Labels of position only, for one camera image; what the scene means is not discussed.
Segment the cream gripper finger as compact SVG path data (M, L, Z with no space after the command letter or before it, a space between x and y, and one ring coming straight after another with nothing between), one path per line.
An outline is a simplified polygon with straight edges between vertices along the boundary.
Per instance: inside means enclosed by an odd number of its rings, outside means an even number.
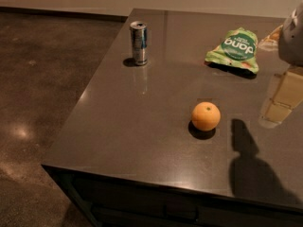
M258 122L264 128L275 128L302 102L303 67L290 65L283 74L272 76Z
M277 51L278 41L282 28L283 25L280 25L275 28L269 35L267 35L258 43L258 48L264 51Z

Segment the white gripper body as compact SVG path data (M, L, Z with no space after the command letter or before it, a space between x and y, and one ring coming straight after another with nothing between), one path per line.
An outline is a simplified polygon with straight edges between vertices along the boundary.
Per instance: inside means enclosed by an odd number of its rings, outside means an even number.
M303 3L283 23L278 40L278 55L289 64L303 66Z

